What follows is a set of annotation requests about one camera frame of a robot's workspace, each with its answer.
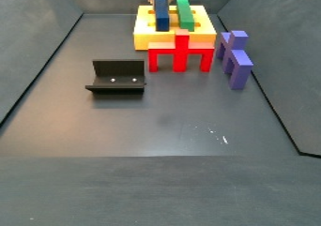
purple block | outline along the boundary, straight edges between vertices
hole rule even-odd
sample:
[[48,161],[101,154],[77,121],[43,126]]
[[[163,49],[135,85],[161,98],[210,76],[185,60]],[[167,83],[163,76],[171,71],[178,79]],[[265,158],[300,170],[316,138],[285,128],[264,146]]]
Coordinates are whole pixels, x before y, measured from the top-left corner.
[[242,50],[232,50],[230,60],[234,65],[233,73],[230,76],[230,88],[244,89],[248,78],[252,74],[253,62]]
[[232,73],[234,69],[234,63],[232,62],[232,51],[226,51],[225,58],[222,62],[224,72]]
[[224,59],[225,53],[226,53],[226,46],[224,45],[224,43],[220,43],[220,47],[218,47],[218,50],[217,50],[216,57],[220,58],[220,59]]
[[248,39],[249,36],[245,31],[232,31],[228,48],[230,50],[245,50]]
[[220,41],[220,46],[218,46],[217,55],[216,55],[216,57],[220,59],[224,59],[225,57],[230,34],[232,33],[221,33],[221,41]]

stacked blocks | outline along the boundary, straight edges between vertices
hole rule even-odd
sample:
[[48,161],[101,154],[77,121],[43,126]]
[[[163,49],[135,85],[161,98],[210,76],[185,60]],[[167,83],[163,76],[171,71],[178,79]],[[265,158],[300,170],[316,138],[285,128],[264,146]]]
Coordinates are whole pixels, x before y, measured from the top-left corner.
[[194,32],[194,18],[189,0],[177,0],[180,27]]
[[248,38],[245,31],[221,33],[217,58],[224,59],[224,71],[232,74],[230,89],[244,89],[252,74],[253,62],[245,52]]
[[185,72],[188,68],[189,54],[202,54],[201,71],[210,72],[214,47],[212,43],[190,42],[190,33],[188,29],[176,30],[174,42],[151,42],[149,46],[150,72],[157,72],[158,54],[173,54],[173,71]]
[[[190,42],[216,42],[216,30],[204,6],[190,6],[194,18],[194,32]],[[139,6],[134,27],[134,48],[147,50],[151,42],[174,42],[174,32],[180,28],[177,6],[170,6],[170,31],[155,31],[153,6]]]
[[170,14],[167,0],[154,0],[155,31],[170,31]]

black bracket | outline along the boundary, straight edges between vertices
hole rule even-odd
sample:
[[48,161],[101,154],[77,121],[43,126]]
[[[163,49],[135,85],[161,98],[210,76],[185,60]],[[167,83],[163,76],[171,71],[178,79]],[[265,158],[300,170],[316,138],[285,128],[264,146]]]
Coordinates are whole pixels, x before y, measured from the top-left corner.
[[145,60],[93,60],[95,81],[86,88],[93,93],[145,92]]

